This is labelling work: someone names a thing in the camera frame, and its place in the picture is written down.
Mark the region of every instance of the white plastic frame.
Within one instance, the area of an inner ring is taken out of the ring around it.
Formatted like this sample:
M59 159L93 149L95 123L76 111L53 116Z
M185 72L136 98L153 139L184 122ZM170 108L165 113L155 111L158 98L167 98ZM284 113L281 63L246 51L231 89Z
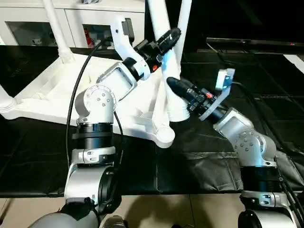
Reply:
M43 2L53 32L57 33L55 37L60 37L58 50L61 57L14 98L10 97L0 87L0 113L6 119L27 117L66 124L71 93L76 77L87 56L72 54L70 52L64 38L62 38L62 32L60 32L61 29L58 27L58 20L51 0L43 0ZM158 9L160 7L162 11L166 11L165 4L158 6ZM171 60L164 62L164 64L167 64L167 66L173 64L173 67L177 66L179 63L176 62L173 50L170 56L173 56L173 58L170 57ZM115 62L117 60L93 57L83 74L78 93L89 85L94 84L96 79ZM174 76L179 77L179 71L177 73L174 71ZM175 133L169 127L167 93L168 86L163 81L160 70L153 73L145 81L139 81L137 88L122 100L116 108L123 127L123 133L133 137L152 140L161 148L170 147ZM178 97L174 99L177 100L175 104L184 106ZM71 125L76 126L77 118L78 115L75 109L73 109ZM114 123L114 133L120 133L116 122Z

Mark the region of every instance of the black cable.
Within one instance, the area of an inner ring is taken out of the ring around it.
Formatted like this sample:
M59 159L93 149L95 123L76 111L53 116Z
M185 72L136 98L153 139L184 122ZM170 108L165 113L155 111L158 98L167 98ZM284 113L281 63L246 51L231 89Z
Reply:
M295 195L295 193L294 193L293 189L291 188L290 184L288 183L288 181L286 181L286 179L282 175L282 173L280 171L280 168L279 168L279 165L277 163L277 158L275 157L274 160L276 162L276 166L277 166L277 170L278 170L279 176L283 178L283 181L284 181L284 184L286 185L287 190L290 192L291 196L294 198L296 206L300 210L300 214L301 214L302 218L304 219L304 209L303 209L303 207L302 207L299 199Z
M122 163L122 160L123 160L123 155L124 155L124 133L123 133L123 128L122 128L122 125L120 124L120 121L118 119L118 115L116 112L114 112L114 116L115 116L115 119L118 123L118 127L119 127L119 130L120 130L120 139L121 139L121 148L122 148L122 152L121 152L121 155L120 155L120 160L119 160L119 164Z
M263 112L261 111L260 107L258 106L257 101L253 97L252 93L240 82L232 82L232 84L237 85L242 90L244 95L247 97L249 102L254 106L254 108L256 110L256 113L257 113L257 116L258 116L258 118L260 120L260 123L262 125L264 134L267 135L267 127L266 127L265 119L263 118Z
M227 63L227 62L223 59L222 55L221 55L215 48L213 48L209 43L206 42L206 44L209 46L209 48L211 48L211 49L217 54L217 56L218 56L218 58L219 58L221 64L223 65L223 67L224 67L225 69L226 69L226 68L229 68L229 65L230 65L230 64Z
M289 204L290 204L290 208L294 211L294 214L295 214L296 218L298 219L301 228L304 228L303 219L302 219L302 217L300 216L299 211L297 210L297 208L296 208L296 206L295 206L295 204L294 204L292 198L290 197L290 195L289 195L289 193L288 193L288 191L287 191L287 189L286 189L285 183L282 183L281 186L282 186L282 188L283 188L284 193L285 193L286 196L287 196L288 202L289 202Z
M283 192L286 194L288 202L290 203L290 207L295 212L294 214L297 217L297 219L300 223L300 226L302 228L304 228L304 210L303 210L303 207L302 207L299 199L295 195L294 191L292 190L291 186L289 185L289 183L283 177L283 175L280 171L280 167L279 167L279 164L277 162L276 157L274 157L274 161L276 162L276 167L277 167L277 171L278 171L278 174L279 174L278 180L281 184Z
M74 86L74 89L73 89L73 92L72 92L72 95L71 95L71 100L70 100L70 105L69 105L69 108L68 108L68 112L67 112L67 119L66 119L66 159L67 159L67 168L70 167L70 157L69 157L69 148L68 148L68 139L69 139L69 128L70 128L70 122L71 122L71 115L72 115L72 109L73 109L73 104L74 104L74 99L75 99L75 96L76 96L76 91L77 91L77 88L78 88L78 85L80 83L80 79L82 77L82 74L84 73L84 70L86 68L86 65L88 64L88 62L90 61L91 57L93 56L93 54L96 52L96 50L101 46L102 42L100 42L99 44L97 44L95 46L95 48L92 50L92 52L89 54L89 56L86 58L85 60L85 63L83 64L80 72L79 72L79 75L78 75L78 78L75 82L75 86Z
M260 68L262 68L262 70L263 70L271 79L275 80L274 77L272 76L272 74L269 73L268 70L267 70L267 69L262 65L262 63L258 60L258 58L256 58L255 53L254 53L254 52L251 52L250 50L248 50L248 53L250 53L250 54L252 55L253 59L256 61L256 63L258 64L258 66L259 66ZM283 151L283 152L285 152L285 153L288 154L288 155L291 155L291 154L293 154L293 155L298 155L298 154L299 154L299 150L298 150L298 152L294 152L293 150L291 150L291 149L285 144L285 142L284 142L283 138L281 138L280 134L278 134L274 129L272 129L271 131L273 132L274 136L276 137L277 141L279 142L279 144L280 144L280 146L281 146L280 151ZM292 159L291 157L289 157L289 158L290 158L290 160L292 161L292 163L294 164L295 168L298 170L298 172L299 172L301 178L304 180L304 176L303 176L302 173L299 171L299 168L298 168L298 166L296 165L296 163L293 161L293 159Z
M286 144L284 143L284 140L282 139L282 137L280 136L280 134L274 129L274 127L271 125L271 123L268 121L268 119L266 118L264 112L261 110L261 108L259 107L257 101L254 99L253 95L251 94L251 92L240 82L233 82L233 84L238 85L242 91L244 92L244 94L246 96L248 96L248 98L250 99L250 101L252 102L253 106L255 107L259 118L262 120L261 124L263 126L263 129L265 128L265 125L269 128L269 130L271 131L271 133L274 135L274 137L276 138L277 142L280 145L280 150L288 155L290 154L294 154L295 152L290 150Z

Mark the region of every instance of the white pole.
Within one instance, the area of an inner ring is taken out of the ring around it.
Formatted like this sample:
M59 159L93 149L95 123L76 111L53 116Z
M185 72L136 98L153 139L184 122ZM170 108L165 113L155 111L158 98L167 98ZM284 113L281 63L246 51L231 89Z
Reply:
M158 40L170 29L165 0L148 0L155 39ZM180 79L181 70L176 61L174 50L170 50L162 61L162 76L167 95L167 110L170 121L179 122L189 118L187 104L172 92L166 80L168 77Z
M181 66L180 60L184 49L189 15L191 11L191 4L192 4L192 0L182 0L180 7L181 11L180 11L179 23L177 27L181 30L181 35L179 40L177 41L177 44L174 47L177 63L180 66Z
M68 63L70 61L73 61L74 60L73 53L71 52L71 49L67 46L65 38L63 36L52 0L42 0L42 1L44 4L44 8L47 11L47 17L51 25L55 40L57 42L58 53L62 59L62 62Z

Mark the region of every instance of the cabinet glass door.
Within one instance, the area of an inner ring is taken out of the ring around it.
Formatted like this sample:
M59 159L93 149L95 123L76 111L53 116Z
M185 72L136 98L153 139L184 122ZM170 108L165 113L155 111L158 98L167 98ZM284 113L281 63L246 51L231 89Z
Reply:
M102 42L99 49L114 49L111 28L109 25L83 25L88 48L94 48Z
M6 22L18 45L57 46L48 22Z
M64 9L55 12L67 45L75 47ZM44 8L0 7L0 36L6 45L57 45Z

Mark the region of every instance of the white stand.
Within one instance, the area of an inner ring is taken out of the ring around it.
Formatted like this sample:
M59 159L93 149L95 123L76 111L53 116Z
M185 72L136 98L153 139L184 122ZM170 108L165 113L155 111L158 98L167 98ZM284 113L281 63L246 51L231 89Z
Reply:
M158 40L170 29L166 3L165 0L148 0L148 3L155 39ZM174 49L164 55L161 67L168 100L169 119L172 122L186 120L190 116L186 102L173 93L166 82L168 77L180 79L181 69L177 63Z
M0 87L0 114L6 119L27 117L66 124L72 90L87 56L71 52L51 0L43 2L58 44L59 58L14 98ZM77 93L94 84L115 62L117 60L91 58ZM139 81L137 88L118 104L116 110L125 135L152 140L162 148L172 145L175 134L169 127L165 86L158 70L147 80ZM77 118L73 109L71 125L76 126ZM114 133L120 133L117 123L114 123Z

